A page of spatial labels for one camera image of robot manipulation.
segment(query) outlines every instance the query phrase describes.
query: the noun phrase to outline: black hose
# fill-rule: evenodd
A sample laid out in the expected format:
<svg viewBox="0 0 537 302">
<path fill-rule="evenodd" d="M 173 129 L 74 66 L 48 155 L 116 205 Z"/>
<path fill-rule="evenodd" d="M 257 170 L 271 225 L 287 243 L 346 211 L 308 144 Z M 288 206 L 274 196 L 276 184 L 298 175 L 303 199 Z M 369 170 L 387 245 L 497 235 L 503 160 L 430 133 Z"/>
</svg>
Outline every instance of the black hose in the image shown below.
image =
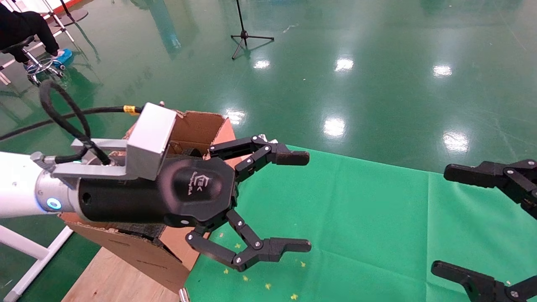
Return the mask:
<svg viewBox="0 0 537 302">
<path fill-rule="evenodd" d="M 140 107 L 135 107 L 135 108 L 136 108 L 135 109 L 136 113 L 141 113 L 142 112 L 142 108 L 140 108 Z M 82 113 L 85 116 L 87 116 L 88 114 L 106 113 L 106 112 L 125 112 L 125 110 L 124 110 L 123 106 L 95 107 L 95 108 L 91 108 L 91 109 L 82 110 Z M 66 118 L 66 119 L 69 119 L 69 118 L 72 118 L 72 117 L 75 117 L 75 116 L 76 115 L 74 113 L 69 113 L 69 114 L 62 115 L 62 117 Z M 23 127 L 23 128 L 19 128 L 17 130 L 13 130 L 13 131 L 11 131 L 9 133 L 6 133 L 6 134 L 0 136 L 0 141 L 10 139 L 10 138 L 12 138 L 12 137 L 14 137 L 16 135 L 19 135 L 19 134 L 22 134 L 22 133 L 37 129 L 39 127 L 50 125 L 50 124 L 54 124 L 54 121 L 51 120 L 51 119 L 48 119 L 48 120 L 40 121 L 39 123 L 35 123 L 33 125 L 29 125 L 29 126 L 26 126 L 26 127 Z"/>
<path fill-rule="evenodd" d="M 75 126 L 73 126 L 64 117 L 62 117 L 56 111 L 56 109 L 54 109 L 54 106 L 52 105 L 52 100 L 50 98 L 51 89 L 56 90 L 67 102 L 69 107 L 71 107 L 76 117 L 80 120 L 82 127 L 84 128 L 84 133 L 80 132 Z M 80 110 L 75 101 L 73 101 L 71 96 L 69 96 L 69 94 L 60 85 L 52 81 L 44 81 L 39 88 L 39 98 L 41 100 L 41 106 L 48 114 L 48 116 L 50 116 L 50 118 L 55 121 L 60 127 L 65 129 L 84 145 L 84 148 L 75 155 L 56 156 L 56 163 L 65 163 L 81 160 L 82 156 L 84 156 L 88 152 L 88 150 L 91 150 L 92 153 L 94 153 L 95 156 L 99 158 L 99 160 L 104 165 L 108 165 L 111 163 L 110 158 L 108 158 L 108 155 L 106 155 L 106 153 L 104 153 L 99 147 L 97 147 L 97 145 L 93 141 L 91 141 L 90 126 L 88 124 L 88 120 L 86 120 L 86 117 L 82 113 L 82 110 Z"/>
</svg>

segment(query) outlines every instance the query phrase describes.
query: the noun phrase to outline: shoe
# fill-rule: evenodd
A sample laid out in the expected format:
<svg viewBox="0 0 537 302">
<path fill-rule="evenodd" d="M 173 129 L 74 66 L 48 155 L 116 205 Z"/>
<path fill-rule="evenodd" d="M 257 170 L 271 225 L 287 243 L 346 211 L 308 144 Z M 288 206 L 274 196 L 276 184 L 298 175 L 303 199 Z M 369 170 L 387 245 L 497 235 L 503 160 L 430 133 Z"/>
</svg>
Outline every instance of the shoe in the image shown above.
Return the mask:
<svg viewBox="0 0 537 302">
<path fill-rule="evenodd" d="M 72 51 L 66 49 L 58 49 L 58 55 L 50 56 L 50 59 L 57 61 L 54 66 L 63 65 L 72 56 Z"/>
<path fill-rule="evenodd" d="M 35 64 L 23 64 L 23 65 L 24 65 L 24 70 L 26 71 L 27 74 L 32 74 L 37 70 L 37 65 Z"/>
</svg>

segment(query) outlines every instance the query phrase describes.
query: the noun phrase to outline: green floor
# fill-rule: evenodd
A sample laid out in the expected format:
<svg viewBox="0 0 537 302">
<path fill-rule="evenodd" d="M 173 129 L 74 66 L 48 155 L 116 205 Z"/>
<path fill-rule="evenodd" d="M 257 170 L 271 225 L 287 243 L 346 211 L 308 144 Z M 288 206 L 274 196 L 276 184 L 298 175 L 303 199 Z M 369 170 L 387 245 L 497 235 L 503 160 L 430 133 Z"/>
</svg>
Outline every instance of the green floor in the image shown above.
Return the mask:
<svg viewBox="0 0 537 302">
<path fill-rule="evenodd" d="M 236 61 L 233 0 L 99 0 L 84 8 L 84 33 L 68 28 L 80 50 L 58 38 L 75 52 L 64 85 L 83 108 L 165 101 L 227 114 L 237 137 L 266 133 L 426 171 L 537 157 L 535 1 L 243 1 L 249 33 L 275 41 Z M 249 40 L 250 48 L 263 43 Z M 0 134 L 46 119 L 21 67 L 5 74 L 13 84 L 0 86 Z M 134 118 L 89 121 L 94 137 L 119 138 Z M 71 140 L 47 126 L 0 142 L 0 150 L 68 153 Z M 0 224 L 44 245 L 62 227 L 55 217 Z M 21 301 L 61 300 L 97 250 L 73 236 Z M 0 247 L 0 296 L 32 262 Z"/>
</svg>

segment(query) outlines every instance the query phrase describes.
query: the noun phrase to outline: green backdrop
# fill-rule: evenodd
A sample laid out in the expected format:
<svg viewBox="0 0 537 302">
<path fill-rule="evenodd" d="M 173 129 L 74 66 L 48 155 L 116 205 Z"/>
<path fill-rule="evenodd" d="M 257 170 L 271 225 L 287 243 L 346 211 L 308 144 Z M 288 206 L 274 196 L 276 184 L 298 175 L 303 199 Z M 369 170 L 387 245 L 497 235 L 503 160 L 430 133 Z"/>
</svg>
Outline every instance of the green backdrop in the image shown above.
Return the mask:
<svg viewBox="0 0 537 302">
<path fill-rule="evenodd" d="M 499 190 L 310 152 L 305 167 L 270 165 L 241 184 L 237 211 L 261 238 L 309 239 L 311 252 L 245 272 L 201 256 L 192 301 L 469 301 L 430 273 L 434 260 L 504 282 L 537 275 L 537 221 Z M 229 225 L 211 240 L 245 246 Z"/>
</svg>

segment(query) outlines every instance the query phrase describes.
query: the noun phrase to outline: person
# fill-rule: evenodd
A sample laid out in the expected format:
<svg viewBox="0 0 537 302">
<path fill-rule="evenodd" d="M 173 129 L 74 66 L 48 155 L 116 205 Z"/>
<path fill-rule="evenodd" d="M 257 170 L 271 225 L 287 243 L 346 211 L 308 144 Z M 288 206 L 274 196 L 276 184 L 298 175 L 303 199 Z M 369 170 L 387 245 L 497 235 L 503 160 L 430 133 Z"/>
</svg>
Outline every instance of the person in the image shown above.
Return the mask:
<svg viewBox="0 0 537 302">
<path fill-rule="evenodd" d="M 72 56 L 69 49 L 60 49 L 47 22 L 39 13 L 34 11 L 11 12 L 0 4 L 0 49 L 20 43 L 35 34 L 43 42 L 45 51 L 51 55 L 52 60 L 64 64 Z M 11 51 L 10 54 L 15 57 L 17 62 L 24 64 L 26 71 L 33 68 L 30 60 L 21 50 Z"/>
</svg>

